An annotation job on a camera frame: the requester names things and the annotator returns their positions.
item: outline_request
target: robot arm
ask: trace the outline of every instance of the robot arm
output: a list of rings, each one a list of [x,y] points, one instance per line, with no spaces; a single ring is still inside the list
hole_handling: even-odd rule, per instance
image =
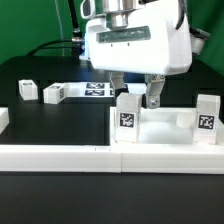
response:
[[[189,28],[185,0],[84,0],[90,61],[111,72],[115,92],[127,92],[123,73],[145,75],[143,106],[160,105],[165,76],[185,73],[209,35]]]

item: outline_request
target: square tag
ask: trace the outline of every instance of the square tag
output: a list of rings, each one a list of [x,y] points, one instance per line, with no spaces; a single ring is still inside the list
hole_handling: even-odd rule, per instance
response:
[[[215,128],[215,116],[199,114],[197,128],[213,131]]]
[[[50,88],[51,89],[59,89],[59,88],[61,88],[61,86],[51,86]]]
[[[135,114],[134,113],[119,113],[119,127],[134,128],[135,127]]]
[[[86,96],[104,96],[104,90],[86,90]]]
[[[63,98],[65,95],[64,89],[60,89],[60,99]]]
[[[125,86],[125,89],[127,89],[128,88],[128,84],[127,83],[125,83],[124,84],[124,86]]]
[[[104,83],[87,83],[86,88],[87,89],[104,89],[105,84]]]
[[[32,86],[33,84],[31,82],[24,82],[23,85],[24,86]]]

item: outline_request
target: cable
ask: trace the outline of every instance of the cable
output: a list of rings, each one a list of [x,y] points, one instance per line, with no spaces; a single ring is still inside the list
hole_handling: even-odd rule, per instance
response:
[[[70,9],[71,19],[72,19],[72,25],[73,25],[73,34],[74,36],[81,37],[81,32],[79,29],[78,19],[75,11],[75,5],[73,0],[68,0],[68,5]]]
[[[41,44],[40,46],[38,46],[37,48],[33,49],[32,51],[27,53],[27,56],[34,56],[34,54],[39,51],[44,49],[45,47],[49,46],[49,45],[53,45],[53,44],[60,44],[60,43],[72,43],[71,39],[63,39],[63,40],[54,40],[54,41],[50,41],[47,42],[45,44]]]
[[[61,15],[60,15],[60,11],[59,11],[59,6],[58,6],[58,0],[55,0],[55,8],[56,8],[56,13],[57,13],[57,18],[58,18],[58,23],[59,23],[59,28],[60,28],[60,35],[61,35],[61,39],[64,39],[64,31],[63,31],[63,26],[62,26],[62,21],[61,21]],[[62,56],[65,56],[65,51],[64,49],[62,49]]]
[[[176,25],[176,30],[179,30],[184,22],[185,10],[187,9],[187,2],[186,0],[179,0],[180,4],[180,18]]]

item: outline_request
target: white robot body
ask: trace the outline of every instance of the white robot body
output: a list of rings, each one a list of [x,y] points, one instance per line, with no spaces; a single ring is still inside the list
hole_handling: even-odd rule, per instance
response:
[[[172,75],[187,72],[192,50],[187,17],[179,29],[178,0],[160,0],[128,13],[128,26],[107,28],[106,17],[86,26],[90,61],[95,69]]]

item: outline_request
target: white block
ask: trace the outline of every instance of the white block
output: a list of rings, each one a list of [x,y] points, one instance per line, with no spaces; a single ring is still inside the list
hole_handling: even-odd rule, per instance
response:
[[[142,95],[121,93],[117,98],[115,140],[137,142]]]
[[[195,123],[194,112],[177,113],[176,125],[180,128],[193,128]]]
[[[9,124],[9,113],[8,108],[2,107],[0,108],[0,134],[4,131],[4,129]]]
[[[33,80],[20,80],[19,93],[22,96],[23,100],[38,99],[37,85],[33,82]]]
[[[195,143],[216,144],[219,109],[219,96],[198,96],[193,137]]]
[[[68,83],[54,83],[44,89],[44,103],[58,104],[68,95]]]

